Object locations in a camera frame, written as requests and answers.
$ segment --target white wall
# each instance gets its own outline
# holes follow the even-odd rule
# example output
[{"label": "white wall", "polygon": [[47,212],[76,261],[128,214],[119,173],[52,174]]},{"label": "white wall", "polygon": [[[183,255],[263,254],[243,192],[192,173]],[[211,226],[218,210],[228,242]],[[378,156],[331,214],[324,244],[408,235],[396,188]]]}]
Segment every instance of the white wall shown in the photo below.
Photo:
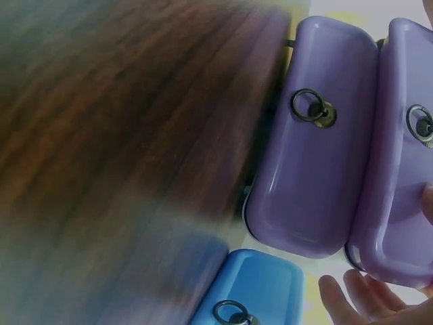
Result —
[{"label": "white wall", "polygon": [[388,34],[388,25],[393,18],[408,18],[431,28],[422,0],[312,0],[310,15],[328,16],[328,13],[343,16],[343,20],[353,19],[353,24],[366,30],[374,39]]}]

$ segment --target blue plastic case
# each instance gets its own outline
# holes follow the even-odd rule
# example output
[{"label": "blue plastic case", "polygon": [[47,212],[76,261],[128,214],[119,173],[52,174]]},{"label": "blue plastic case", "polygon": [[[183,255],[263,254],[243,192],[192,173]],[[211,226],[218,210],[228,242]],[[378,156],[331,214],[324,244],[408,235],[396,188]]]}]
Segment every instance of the blue plastic case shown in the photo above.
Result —
[{"label": "blue plastic case", "polygon": [[[241,303],[261,325],[299,325],[304,301],[304,274],[289,261],[251,249],[229,254],[199,306],[191,325],[219,325],[212,314],[220,301]],[[224,306],[225,320],[240,312]]]}]

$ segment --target wooden table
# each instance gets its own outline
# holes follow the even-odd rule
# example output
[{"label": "wooden table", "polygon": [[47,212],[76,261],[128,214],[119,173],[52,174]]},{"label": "wooden table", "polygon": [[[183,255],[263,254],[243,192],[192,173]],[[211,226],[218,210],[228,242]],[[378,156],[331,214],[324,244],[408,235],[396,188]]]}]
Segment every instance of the wooden table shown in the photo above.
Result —
[{"label": "wooden table", "polygon": [[0,324],[186,324],[228,246],[290,19],[0,4]]}]

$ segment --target handle ring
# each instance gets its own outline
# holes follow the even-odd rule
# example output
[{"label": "handle ring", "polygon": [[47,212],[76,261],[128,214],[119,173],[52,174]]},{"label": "handle ring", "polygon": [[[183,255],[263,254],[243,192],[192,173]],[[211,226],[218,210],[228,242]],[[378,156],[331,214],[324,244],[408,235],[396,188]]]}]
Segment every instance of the handle ring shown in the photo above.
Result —
[{"label": "handle ring", "polygon": [[[414,128],[411,123],[411,116],[413,113],[420,111],[423,112],[426,118],[428,119],[428,123],[430,124],[429,127],[429,135],[422,136],[420,135]],[[418,141],[422,142],[423,144],[428,143],[433,140],[433,116],[430,114],[427,108],[425,108],[422,105],[412,105],[406,113],[406,123],[407,127],[409,128],[409,131],[411,132],[411,135]]]},{"label": "handle ring", "polygon": [[[303,115],[297,105],[296,102],[299,98],[299,96],[305,94],[305,93],[309,93],[311,95],[313,95],[314,97],[316,97],[317,101],[319,102],[319,105],[321,107],[320,112],[318,112],[315,116],[307,116],[307,115]],[[314,90],[309,89],[309,88],[302,88],[299,89],[292,97],[292,111],[293,113],[300,118],[301,120],[305,121],[305,122],[315,122],[318,119],[320,119],[321,117],[323,117],[326,113],[326,108],[325,108],[325,101],[323,100],[323,98]]]},{"label": "handle ring", "polygon": [[[234,306],[234,307],[240,309],[240,311],[245,315],[245,320],[242,321],[241,323],[238,323],[238,322],[233,323],[233,322],[228,322],[227,320],[224,320],[221,317],[221,315],[219,314],[219,310],[223,306]],[[252,316],[250,315],[250,313],[248,313],[248,310],[246,309],[246,307],[244,305],[242,305],[241,303],[238,303],[237,301],[234,301],[234,300],[220,301],[219,303],[217,303],[213,307],[212,314],[215,317],[215,319],[217,320],[217,322],[219,322],[221,325],[251,325],[252,324]]]}]

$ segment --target purple lid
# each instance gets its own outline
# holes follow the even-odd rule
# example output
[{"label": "purple lid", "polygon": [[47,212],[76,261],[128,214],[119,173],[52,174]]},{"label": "purple lid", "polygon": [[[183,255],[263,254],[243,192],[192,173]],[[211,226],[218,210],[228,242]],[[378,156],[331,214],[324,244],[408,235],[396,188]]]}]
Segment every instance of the purple lid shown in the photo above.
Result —
[{"label": "purple lid", "polygon": [[[416,139],[406,118],[413,105],[433,114],[432,60],[431,30],[405,19],[391,22],[380,58],[371,158],[347,246],[350,258],[378,280],[414,288],[433,283],[433,226],[421,211],[424,186],[433,181],[433,142]],[[426,121],[417,108],[409,114],[415,132],[418,120]]]},{"label": "purple lid", "polygon": [[[312,258],[344,246],[369,154],[378,54],[354,26],[324,17],[300,23],[273,134],[244,209],[258,241]],[[303,88],[334,106],[332,127],[320,129],[292,112],[291,99]],[[297,99],[302,114],[312,99]]]}]

